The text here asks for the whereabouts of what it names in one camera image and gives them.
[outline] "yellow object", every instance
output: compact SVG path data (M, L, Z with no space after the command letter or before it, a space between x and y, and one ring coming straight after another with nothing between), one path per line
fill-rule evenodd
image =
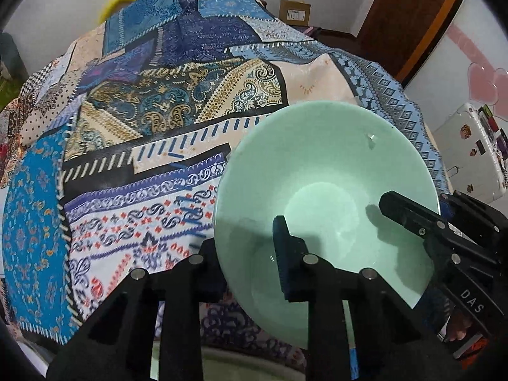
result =
M136 0L108 0L108 2L101 11L101 14L98 18L98 23L102 24L117 11L121 10L121 8L129 5L133 1Z

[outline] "bowl rim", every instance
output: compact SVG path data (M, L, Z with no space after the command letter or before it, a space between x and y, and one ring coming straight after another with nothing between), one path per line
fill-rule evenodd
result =
M379 116L374 111L365 109L364 107L362 107L360 105L351 104L351 103L348 103L348 102L345 102L345 101L334 101L334 100L303 101L303 102L300 102L300 103L297 103L297 104L288 105L288 106L286 106L286 107L284 107L282 109L276 110L271 115L268 116L268 119L263 119L262 121L260 121L260 123L257 124L256 127L254 127L252 130L247 132L247 134L238 143L237 147L234 150L232 150L232 152L229 155L229 158L227 160L227 164L226 164L225 169L224 169L224 173L220 177L219 185L217 187L217 201L215 202L215 207L214 207L214 211L213 211L213 227L214 227L214 235L215 236L217 236L217 233L216 233L217 221L220 223L220 220L218 220L218 218L217 218L217 213L221 209L221 205L220 205L220 202L221 202L221 200L220 200L220 190L221 189L220 189L220 186L221 186L221 184L223 184L223 182L227 182L228 181L229 173L231 173L231 170L228 170L228 168L231 166L231 164L234 164L234 162L235 162L235 156L236 155L240 155L244 151L244 149L248 145L250 145L252 143L252 141L258 136L258 134L263 132L263 130L265 129L265 127L267 125L268 126L269 125L273 125L274 124L273 122L277 122L280 119L284 119L285 115L287 115L288 113L295 113L299 109L303 109L305 107L311 107L311 106L314 107L316 105L320 106L320 105L331 105L331 104L334 104L337 107L341 107L341 108L346 107L346 108L349 108L351 110L355 110L360 115L361 114L364 114L365 116L369 116L369 115L372 116L372 115L374 115L375 116L374 119L378 119L378 121L380 121L381 124L390 125L393 128L393 130L396 131L396 136L399 136L401 141L411 143L410 140L408 140L408 138L400 130L397 129L397 127L395 127L388 120L386 120L383 117ZM427 174L426 177L429 180L429 185L432 185L432 190L435 193L436 213L440 214L439 195L438 195L438 192L437 192L437 190L435 188L435 184L434 184L434 181L432 179L432 176L430 175L430 172L429 172L427 166L425 165L425 163L424 163L420 153L418 153L418 150L416 150L416 148L414 147L413 144L411 144L411 150L414 152L415 156L418 155L418 158L419 158L419 160L422 163L422 168L425 169L425 172ZM246 300L246 298L242 296L242 294L241 294L242 291L238 291L238 289L240 289L240 288L236 286L235 279L232 279L234 277L229 275L228 267L224 268L224 266L227 263L224 261L224 257L223 257L224 253L223 253L223 251L226 251L227 245L220 245L220 244L217 244L217 241L215 241L215 248L216 248L216 251L217 251L217 258L218 258L218 261L219 261L219 264L220 264L220 268L221 268L221 270L223 272L223 275L224 275L224 277L225 277L225 279L226 279L226 281L228 283L228 287L229 287L230 291L232 292L233 296L235 297L236 301L240 305L240 307L242 309L244 309L245 312L253 319L255 324L257 324L259 327L261 327L263 330L265 330L270 335L276 336L276 334L274 334L275 331L270 331L270 329L273 328L275 325L273 325L273 324L263 325L266 321L268 321L268 319L266 319L262 314L258 314L257 310L255 308L248 308L249 310L247 310L243 306L245 304L244 301ZM295 346L306 348L305 345L295 344Z

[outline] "pink heart decoration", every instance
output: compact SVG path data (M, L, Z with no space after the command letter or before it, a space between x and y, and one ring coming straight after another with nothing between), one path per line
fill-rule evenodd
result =
M469 97L480 103L493 105L497 101L497 88L492 82L494 76L477 63L471 63L467 70Z
M494 106L495 113L500 117L508 118L508 71L504 68L497 69L494 75L494 85L498 96Z

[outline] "cardboard box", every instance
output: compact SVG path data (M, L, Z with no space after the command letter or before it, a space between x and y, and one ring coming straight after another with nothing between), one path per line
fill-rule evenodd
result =
M290 26L308 26L311 5L299 1L281 0L279 18Z

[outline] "door frame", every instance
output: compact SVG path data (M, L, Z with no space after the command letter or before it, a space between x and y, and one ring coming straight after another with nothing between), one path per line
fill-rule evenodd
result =
M374 0L372 6L370 7L369 13L367 14L367 17L365 18L362 28L357 36L357 42L360 47L362 45L362 39L364 39L370 31L371 24L375 20L377 10L381 4L382 0ZM443 5L426 33L397 75L394 76L395 79L402 84L402 87L407 86L425 60L429 57L430 53L439 43L439 40L441 40L442 36L446 32L446 29L448 29L448 26L453 21L453 18L455 17L455 14L461 4L462 0L444 0Z

